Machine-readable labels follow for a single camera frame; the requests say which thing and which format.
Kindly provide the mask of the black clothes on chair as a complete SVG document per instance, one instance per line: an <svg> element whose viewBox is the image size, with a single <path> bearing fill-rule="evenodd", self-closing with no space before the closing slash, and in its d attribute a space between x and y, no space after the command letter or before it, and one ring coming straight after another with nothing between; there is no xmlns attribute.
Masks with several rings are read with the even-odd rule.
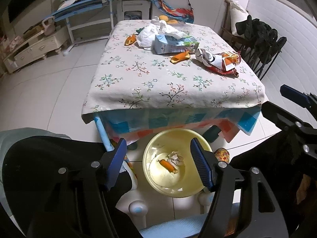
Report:
<svg viewBox="0 0 317 238"><path fill-rule="evenodd" d="M251 15L248 15L246 20L237 22L234 26L237 34L244 36L250 47L254 49L255 55L264 64L269 63L287 42L285 36L278 38L276 29L258 18L253 19Z"/></svg>

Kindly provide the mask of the blue study desk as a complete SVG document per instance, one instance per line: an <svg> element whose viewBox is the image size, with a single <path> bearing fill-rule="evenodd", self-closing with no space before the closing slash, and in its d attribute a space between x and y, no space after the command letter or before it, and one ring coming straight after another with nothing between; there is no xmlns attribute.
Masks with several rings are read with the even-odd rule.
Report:
<svg viewBox="0 0 317 238"><path fill-rule="evenodd" d="M70 37L70 42L71 42L70 46L63 52L63 56L66 57L69 54L69 52L73 49L74 46L84 44L87 42L92 42L92 41L108 40L110 38L110 35L107 35L107 36L99 36L96 38L76 41L73 36L73 31L78 29L83 29L85 27L100 25L105 23L110 23L111 31L112 31L115 26L114 20L113 20L113 1L114 0L84 0L78 3L73 3L72 5L68 5L62 9L59 9L53 12L51 15L49 15L47 18L45 18L42 21L42 25L45 28L46 27L45 22L49 19L52 19L55 22L59 22L61 20L66 21L66 27L67 27L68 34ZM90 22L86 22L84 24L79 24L75 26L72 26L70 24L69 18L73 16L81 15L83 13L86 13L92 10L97 10L102 7L109 7L109 16L107 18L90 21Z"/></svg>

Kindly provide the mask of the orange peel in basin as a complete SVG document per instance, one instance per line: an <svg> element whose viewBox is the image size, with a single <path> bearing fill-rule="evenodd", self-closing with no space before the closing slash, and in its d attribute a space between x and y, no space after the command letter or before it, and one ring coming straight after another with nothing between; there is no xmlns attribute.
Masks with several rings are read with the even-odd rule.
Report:
<svg viewBox="0 0 317 238"><path fill-rule="evenodd" d="M168 161L166 161L165 159L161 159L158 161L160 163L160 165L162 165L167 171L169 171L169 173L173 173L173 174L177 174L178 170Z"/></svg>

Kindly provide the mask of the checked blue under cloth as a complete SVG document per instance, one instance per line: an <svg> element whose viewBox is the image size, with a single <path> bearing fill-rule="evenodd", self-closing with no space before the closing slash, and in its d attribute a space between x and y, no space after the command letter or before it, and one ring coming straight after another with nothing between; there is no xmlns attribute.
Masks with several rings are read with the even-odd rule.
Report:
<svg viewBox="0 0 317 238"><path fill-rule="evenodd" d="M128 144L152 133L172 128L200 129L213 125L227 142L239 131L250 135L260 115L259 106L249 108L159 108L102 111L99 105L92 115L99 116L107 136L114 141L124 138Z"/></svg>

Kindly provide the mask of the wooden chair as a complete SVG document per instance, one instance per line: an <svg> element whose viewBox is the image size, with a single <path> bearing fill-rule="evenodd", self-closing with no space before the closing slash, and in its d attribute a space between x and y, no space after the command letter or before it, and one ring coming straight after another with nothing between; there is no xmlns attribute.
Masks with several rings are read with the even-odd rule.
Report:
<svg viewBox="0 0 317 238"><path fill-rule="evenodd" d="M225 16L220 29L220 36L222 38L227 38L230 45L237 51L240 52L243 60L247 62L249 67L253 70L256 76L259 77L260 80L264 78L267 72L272 67L275 62L277 56L282 52L279 51L272 58L272 60L267 63L261 63L260 59L255 55L254 49L250 47L249 42L245 40L244 36L234 36L231 31L231 23L230 23L230 12L229 12L229 3L233 0L225 0Z"/></svg>

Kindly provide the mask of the blue milk carton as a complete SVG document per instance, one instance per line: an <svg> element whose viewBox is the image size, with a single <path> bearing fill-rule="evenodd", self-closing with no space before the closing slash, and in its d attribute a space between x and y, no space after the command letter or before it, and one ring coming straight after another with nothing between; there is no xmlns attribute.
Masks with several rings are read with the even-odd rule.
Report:
<svg viewBox="0 0 317 238"><path fill-rule="evenodd" d="M176 39L172 36L156 35L153 49L156 54L172 54L188 51L194 53L199 47L199 41L193 36Z"/></svg>

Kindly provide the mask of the orange peel piece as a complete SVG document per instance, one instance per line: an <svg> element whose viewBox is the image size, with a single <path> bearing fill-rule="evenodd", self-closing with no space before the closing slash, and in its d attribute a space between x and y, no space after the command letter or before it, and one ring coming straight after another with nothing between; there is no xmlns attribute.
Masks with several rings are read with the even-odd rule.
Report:
<svg viewBox="0 0 317 238"><path fill-rule="evenodd" d="M127 37L127 39L125 40L124 45L125 46L130 46L130 45L134 44L136 41L137 41L137 36L135 34L132 34L132 35Z"/></svg>
<svg viewBox="0 0 317 238"><path fill-rule="evenodd" d="M179 53L177 55L174 55L171 59L170 62L172 64L177 64L178 62L186 61L191 58L189 51L185 51L182 53Z"/></svg>

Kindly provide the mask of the white stool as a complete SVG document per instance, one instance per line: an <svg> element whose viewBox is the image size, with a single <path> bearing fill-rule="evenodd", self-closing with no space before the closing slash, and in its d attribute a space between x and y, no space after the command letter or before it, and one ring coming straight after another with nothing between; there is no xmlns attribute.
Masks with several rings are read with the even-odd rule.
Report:
<svg viewBox="0 0 317 238"><path fill-rule="evenodd" d="M120 20L149 20L151 3L148 0L122 1L117 9Z"/></svg>

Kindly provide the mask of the floral white tablecloth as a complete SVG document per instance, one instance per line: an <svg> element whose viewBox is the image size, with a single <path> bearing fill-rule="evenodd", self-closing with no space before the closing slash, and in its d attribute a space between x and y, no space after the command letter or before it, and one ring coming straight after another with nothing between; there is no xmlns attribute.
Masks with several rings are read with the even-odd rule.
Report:
<svg viewBox="0 0 317 238"><path fill-rule="evenodd" d="M266 101L265 88L244 61L236 67L236 77L221 76L205 69L195 56L172 64L169 55L137 44L125 46L129 35L148 24L123 20L115 25L82 107L84 122L92 121L97 112L168 110L213 119L260 110Z"/></svg>

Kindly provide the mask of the yellow mango right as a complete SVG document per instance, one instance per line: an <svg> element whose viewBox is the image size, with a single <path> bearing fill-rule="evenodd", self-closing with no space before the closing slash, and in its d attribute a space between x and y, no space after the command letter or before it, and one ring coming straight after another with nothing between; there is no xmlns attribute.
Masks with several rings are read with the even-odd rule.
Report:
<svg viewBox="0 0 317 238"><path fill-rule="evenodd" d="M178 24L178 21L177 20L169 20L169 21L167 21L167 24L169 24L169 25L174 25L174 24Z"/></svg>

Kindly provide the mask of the white tv cabinet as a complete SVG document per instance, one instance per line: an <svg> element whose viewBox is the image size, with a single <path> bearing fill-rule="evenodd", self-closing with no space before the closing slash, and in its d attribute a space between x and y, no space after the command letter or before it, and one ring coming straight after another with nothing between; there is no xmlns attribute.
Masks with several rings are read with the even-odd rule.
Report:
<svg viewBox="0 0 317 238"><path fill-rule="evenodd" d="M17 46L7 57L3 59L3 63L8 73L26 66L27 64L38 59L46 59L47 53L54 51L57 54L61 53L62 46L69 39L67 27L57 27L57 30L49 35L44 35L44 30L41 30L36 35L24 41Z"/></svg>

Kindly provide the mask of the tissue in basin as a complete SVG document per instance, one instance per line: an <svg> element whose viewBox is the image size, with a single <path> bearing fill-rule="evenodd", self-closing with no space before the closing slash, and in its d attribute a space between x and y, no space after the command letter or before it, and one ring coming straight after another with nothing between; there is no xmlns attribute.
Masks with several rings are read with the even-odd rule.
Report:
<svg viewBox="0 0 317 238"><path fill-rule="evenodd" d="M173 151L167 156L168 162L174 166L181 166L184 164L183 157L178 154L177 151Z"/></svg>

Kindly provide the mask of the yellow plastic basin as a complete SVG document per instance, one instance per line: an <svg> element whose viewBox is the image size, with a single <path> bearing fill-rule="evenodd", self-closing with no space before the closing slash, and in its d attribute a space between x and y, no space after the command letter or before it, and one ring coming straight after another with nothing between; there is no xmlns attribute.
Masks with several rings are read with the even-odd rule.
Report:
<svg viewBox="0 0 317 238"><path fill-rule="evenodd" d="M200 134L180 128L160 132L149 141L143 153L142 167L154 190L165 196L184 198L204 188L190 152L194 138L206 151L212 150Z"/></svg>

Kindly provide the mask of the colourful hanging bag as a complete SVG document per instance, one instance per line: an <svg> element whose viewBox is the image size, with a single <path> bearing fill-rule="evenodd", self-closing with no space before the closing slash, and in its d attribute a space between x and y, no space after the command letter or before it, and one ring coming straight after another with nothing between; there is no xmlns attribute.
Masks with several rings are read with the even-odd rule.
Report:
<svg viewBox="0 0 317 238"><path fill-rule="evenodd" d="M190 0L149 0L163 15L179 22L194 23L194 11Z"/></svg>

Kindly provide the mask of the white pillow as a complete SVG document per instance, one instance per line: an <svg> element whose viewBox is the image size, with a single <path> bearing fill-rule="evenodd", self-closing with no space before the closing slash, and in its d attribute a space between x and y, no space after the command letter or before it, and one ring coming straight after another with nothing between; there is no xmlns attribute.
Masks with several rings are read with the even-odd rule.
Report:
<svg viewBox="0 0 317 238"><path fill-rule="evenodd" d="M229 12L232 35L238 36L235 24L247 20L249 13L244 7L234 1L229 3Z"/></svg>

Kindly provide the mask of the fruit plate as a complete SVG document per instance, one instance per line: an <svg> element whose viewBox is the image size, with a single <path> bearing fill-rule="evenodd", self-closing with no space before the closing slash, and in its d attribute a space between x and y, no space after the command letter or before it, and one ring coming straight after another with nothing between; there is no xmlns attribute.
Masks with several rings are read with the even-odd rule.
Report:
<svg viewBox="0 0 317 238"><path fill-rule="evenodd" d="M186 23L186 22L182 22L182 21L178 21L175 19L170 19L168 18L166 15L159 15L159 20L162 20L163 22L165 22L168 25L172 25L172 26L176 26L176 25L180 25L180 26L189 26L190 23Z"/></svg>

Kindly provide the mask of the yellow mango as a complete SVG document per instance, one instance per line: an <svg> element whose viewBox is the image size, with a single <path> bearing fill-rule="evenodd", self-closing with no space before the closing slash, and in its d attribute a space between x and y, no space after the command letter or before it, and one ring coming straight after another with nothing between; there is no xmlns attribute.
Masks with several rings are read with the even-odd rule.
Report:
<svg viewBox="0 0 317 238"><path fill-rule="evenodd" d="M168 22L169 21L169 18L166 16L166 15L160 15L159 16L159 20L163 20L165 22Z"/></svg>
<svg viewBox="0 0 317 238"><path fill-rule="evenodd" d="M169 20L169 21L167 21L167 24L169 24L169 25L174 25L174 24L178 24L178 21L177 20Z"/></svg>

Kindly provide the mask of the white plastic bag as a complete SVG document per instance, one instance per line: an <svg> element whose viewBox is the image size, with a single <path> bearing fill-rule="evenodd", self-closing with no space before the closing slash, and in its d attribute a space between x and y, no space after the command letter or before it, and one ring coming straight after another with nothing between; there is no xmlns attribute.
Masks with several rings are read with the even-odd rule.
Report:
<svg viewBox="0 0 317 238"><path fill-rule="evenodd" d="M187 37L185 32L176 29L167 24L165 20L160 20L158 16L155 16L150 24L145 26L136 37L137 45L144 49L151 49L157 35L171 36L176 40Z"/></svg>

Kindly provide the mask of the yellow mango left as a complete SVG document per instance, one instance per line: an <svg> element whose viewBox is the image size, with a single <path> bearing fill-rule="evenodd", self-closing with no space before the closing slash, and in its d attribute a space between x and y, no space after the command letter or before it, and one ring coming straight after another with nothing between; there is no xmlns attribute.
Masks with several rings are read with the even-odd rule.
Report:
<svg viewBox="0 0 317 238"><path fill-rule="evenodd" d="M169 18L166 16L166 15L160 15L159 16L159 20L163 20L165 22L168 22L169 21Z"/></svg>

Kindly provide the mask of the white jug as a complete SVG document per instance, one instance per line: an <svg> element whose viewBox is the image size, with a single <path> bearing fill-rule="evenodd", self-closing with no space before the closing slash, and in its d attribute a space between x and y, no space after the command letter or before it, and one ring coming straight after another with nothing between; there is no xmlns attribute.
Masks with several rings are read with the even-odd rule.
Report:
<svg viewBox="0 0 317 238"><path fill-rule="evenodd" d="M44 35L49 36L55 31L55 21L54 16L45 18L42 22L42 27L44 28Z"/></svg>

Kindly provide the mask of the snack bag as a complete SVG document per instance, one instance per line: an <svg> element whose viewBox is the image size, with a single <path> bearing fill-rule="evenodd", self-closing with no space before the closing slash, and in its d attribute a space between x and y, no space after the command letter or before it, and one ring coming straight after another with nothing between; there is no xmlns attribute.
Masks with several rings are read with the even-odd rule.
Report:
<svg viewBox="0 0 317 238"><path fill-rule="evenodd" d="M209 71L222 75L238 77L236 66L241 62L241 56L236 52L221 52L212 54L206 49L199 48L195 51L196 59Z"/></svg>

